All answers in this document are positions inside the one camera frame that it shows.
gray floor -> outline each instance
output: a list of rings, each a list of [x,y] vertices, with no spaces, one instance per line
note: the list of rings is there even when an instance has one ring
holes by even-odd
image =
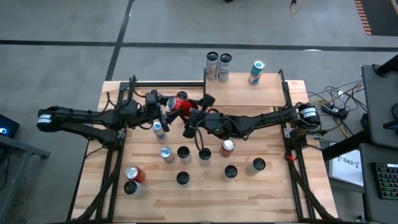
[[[119,34],[127,0],[0,2],[0,39],[111,41]],[[207,44],[325,45],[397,47],[398,37],[364,33],[353,0],[307,0],[290,15],[290,1],[136,0],[125,42]],[[210,49],[122,48],[113,80],[199,80]],[[217,50],[233,56],[231,71],[248,72],[255,59],[266,72],[284,69],[286,79],[305,80],[308,91],[322,91],[361,78],[361,66],[383,63],[396,53],[307,52],[289,50]],[[18,139],[52,152],[33,158],[28,182],[18,195],[11,220],[62,222],[75,189],[87,141],[68,133],[41,133],[35,127],[40,108],[59,105],[94,110],[106,76],[112,47],[0,45],[0,114],[21,123]],[[363,92],[357,97],[364,101]],[[349,114],[347,124],[360,131],[363,111]],[[323,127],[334,122],[325,116]],[[340,141],[334,130],[325,139]],[[361,195],[333,189],[340,218],[363,213]]]

can lid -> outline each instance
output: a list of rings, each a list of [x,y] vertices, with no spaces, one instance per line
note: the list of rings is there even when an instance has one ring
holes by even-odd
[[[129,181],[124,184],[124,192],[126,194],[134,194],[135,191],[137,191],[138,185],[135,181]]]
[[[189,148],[187,146],[179,147],[177,155],[181,158],[187,158],[189,156]]]
[[[210,159],[211,151],[208,148],[204,148],[202,151],[199,151],[200,159],[207,160]]]
[[[179,184],[186,184],[188,183],[188,181],[189,181],[189,174],[187,172],[182,171],[177,174],[177,182]]]
[[[230,54],[222,54],[220,56],[220,61],[224,62],[224,63],[228,63],[232,60],[232,56]]]
[[[234,142],[232,140],[225,140],[223,141],[223,147],[225,150],[230,151],[234,149]]]
[[[229,178],[234,178],[238,174],[238,170],[235,166],[233,165],[228,165],[225,167],[225,175]]]
[[[130,167],[126,169],[126,177],[128,179],[134,179],[138,176],[138,168],[137,167]]]
[[[256,170],[263,170],[266,168],[266,162],[261,158],[257,158],[253,160],[253,166]]]
[[[162,125],[160,124],[160,122],[155,121],[154,122],[154,127],[152,128],[154,131],[158,131],[162,128]]]
[[[218,59],[218,53],[216,53],[216,52],[208,52],[206,57],[207,57],[208,60],[215,61],[215,60]]]
[[[266,64],[262,60],[255,60],[254,66],[258,69],[263,69],[266,66]]]
[[[174,109],[175,103],[176,103],[175,96],[170,97],[170,98],[167,100],[167,102],[166,102],[166,105],[167,105],[166,107],[167,107],[167,109],[168,109],[169,111],[172,111],[172,110]]]
[[[160,150],[160,156],[163,158],[167,158],[172,154],[172,150],[169,147],[164,147]]]

keyboard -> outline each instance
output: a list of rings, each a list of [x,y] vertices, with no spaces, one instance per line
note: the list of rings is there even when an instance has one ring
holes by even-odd
[[[398,164],[373,162],[380,199],[398,200]]]

wooden table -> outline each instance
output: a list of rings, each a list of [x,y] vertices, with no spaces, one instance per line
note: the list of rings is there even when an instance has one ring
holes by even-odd
[[[269,106],[284,106],[283,92],[278,74],[263,74],[258,86],[247,81],[248,74],[231,74],[228,83],[207,81],[206,93],[216,98],[214,108],[224,114],[255,116],[273,110]],[[304,82],[288,81],[293,104],[307,102]],[[116,101],[120,82],[104,82],[98,110],[106,103],[105,92],[109,91]],[[137,88],[138,94],[157,89],[163,95],[175,95],[186,91],[188,97],[200,99],[203,88],[199,87],[157,87]],[[257,101],[249,101],[246,96]],[[192,139],[182,136],[183,122],[177,118],[170,126],[170,132],[163,141],[158,141],[151,130],[128,129],[124,147],[119,190],[116,198],[114,222],[296,222],[297,215],[293,200],[287,162],[284,159],[284,140],[281,126],[254,131],[248,141],[234,140],[236,149],[229,158],[218,153],[221,140],[204,134],[205,146],[212,151],[211,166],[201,167],[198,151]],[[318,145],[318,141],[308,140]],[[177,152],[180,146],[187,146],[192,153],[192,163],[183,165],[178,159],[166,164],[159,156],[162,146]],[[87,153],[100,147],[93,141]],[[319,150],[303,150],[310,188],[329,213],[337,217],[328,176]],[[88,157],[78,186],[72,218],[82,214],[94,199],[101,185],[106,150]],[[246,175],[245,168],[254,158],[266,162],[265,171],[254,177]],[[235,181],[224,183],[221,174],[232,164],[238,168]],[[130,166],[139,166],[147,174],[144,197],[126,195],[123,190],[127,182],[124,172]],[[182,189],[175,181],[180,171],[186,171],[192,178],[192,186]],[[300,192],[303,210],[307,214],[304,194]],[[108,211],[106,197],[103,215]]]

black table leg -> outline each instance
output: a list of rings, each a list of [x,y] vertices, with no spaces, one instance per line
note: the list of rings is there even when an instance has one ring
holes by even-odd
[[[322,150],[323,160],[328,161],[347,152],[351,152],[358,148],[361,143],[371,143],[371,135],[368,129]]]

